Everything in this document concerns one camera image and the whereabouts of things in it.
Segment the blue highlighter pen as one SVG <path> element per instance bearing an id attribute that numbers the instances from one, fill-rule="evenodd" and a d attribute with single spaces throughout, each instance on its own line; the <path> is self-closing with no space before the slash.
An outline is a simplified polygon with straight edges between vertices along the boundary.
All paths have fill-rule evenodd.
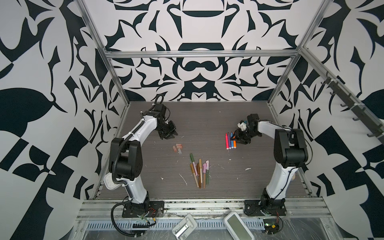
<path id="1" fill-rule="evenodd" d="M 234 149 L 234 141 L 233 141 L 233 133 L 230 133 L 230 144 L 231 144 L 231 149 Z"/>

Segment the pink highlighter pen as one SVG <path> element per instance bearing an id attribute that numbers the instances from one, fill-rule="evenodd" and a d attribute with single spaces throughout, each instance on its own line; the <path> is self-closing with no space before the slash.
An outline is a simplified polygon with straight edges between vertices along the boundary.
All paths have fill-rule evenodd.
<path id="1" fill-rule="evenodd" d="M 225 138 L 226 138 L 226 149 L 229 150 L 230 149 L 230 143 L 229 143 L 229 139 L 228 139 L 228 134 L 226 133 L 225 134 Z"/>

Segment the pink cap brown marker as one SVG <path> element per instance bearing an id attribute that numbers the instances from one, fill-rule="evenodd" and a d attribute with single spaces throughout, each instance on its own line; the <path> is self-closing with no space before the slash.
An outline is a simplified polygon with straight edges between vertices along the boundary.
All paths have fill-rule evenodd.
<path id="1" fill-rule="evenodd" d="M 207 163 L 204 163 L 203 164 L 203 189 L 206 188 L 206 179 L 207 179 L 206 172 L 207 172 Z"/>

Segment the orange highlighter pen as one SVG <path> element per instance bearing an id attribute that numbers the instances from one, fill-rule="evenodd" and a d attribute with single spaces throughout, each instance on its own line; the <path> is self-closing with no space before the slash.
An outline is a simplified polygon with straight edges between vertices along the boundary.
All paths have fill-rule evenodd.
<path id="1" fill-rule="evenodd" d="M 235 134 L 233 134 L 233 141 L 234 141 L 234 149 L 237 148 L 237 144 L 236 144 L 236 136 Z"/>

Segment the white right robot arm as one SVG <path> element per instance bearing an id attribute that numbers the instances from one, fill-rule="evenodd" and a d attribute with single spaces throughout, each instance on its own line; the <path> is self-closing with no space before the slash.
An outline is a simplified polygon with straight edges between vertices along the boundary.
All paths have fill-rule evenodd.
<path id="1" fill-rule="evenodd" d="M 275 169 L 266 193 L 271 200 L 282 200 L 286 197 L 288 186 L 296 171 L 308 161 L 309 154 L 304 133 L 300 129 L 291 129 L 277 125 L 271 121 L 261 120 L 257 114 L 247 116 L 240 121 L 231 137 L 238 144 L 250 144 L 252 138 L 268 136 L 274 140 L 273 155 Z"/>

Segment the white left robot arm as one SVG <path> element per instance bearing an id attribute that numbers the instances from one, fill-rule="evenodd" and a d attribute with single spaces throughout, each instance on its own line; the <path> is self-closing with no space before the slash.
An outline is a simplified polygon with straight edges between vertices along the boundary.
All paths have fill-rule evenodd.
<path id="1" fill-rule="evenodd" d="M 175 124 L 166 116 L 167 111 L 164 104 L 153 104 L 141 113 L 140 121 L 128 134 L 111 142 L 109 172 L 104 176 L 104 184 L 111 191 L 124 187 L 133 204 L 144 204 L 149 198 L 141 179 L 142 144 L 153 131 L 162 140 L 173 139 L 178 134 Z"/>

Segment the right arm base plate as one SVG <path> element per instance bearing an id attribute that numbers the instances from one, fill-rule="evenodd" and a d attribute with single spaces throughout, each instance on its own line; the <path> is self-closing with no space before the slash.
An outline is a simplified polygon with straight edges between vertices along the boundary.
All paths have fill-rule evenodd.
<path id="1" fill-rule="evenodd" d="M 286 199 L 281 200 L 245 200 L 244 214 L 249 217 L 255 216 L 285 216 Z"/>

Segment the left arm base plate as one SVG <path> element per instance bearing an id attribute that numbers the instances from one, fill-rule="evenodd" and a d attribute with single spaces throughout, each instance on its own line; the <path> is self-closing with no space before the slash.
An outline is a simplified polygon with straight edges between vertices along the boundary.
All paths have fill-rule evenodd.
<path id="1" fill-rule="evenodd" d="M 164 210 L 164 201 L 149 201 L 142 204 L 127 203 L 124 205 L 122 217 L 123 218 L 138 218 L 144 217 L 156 217 Z"/>

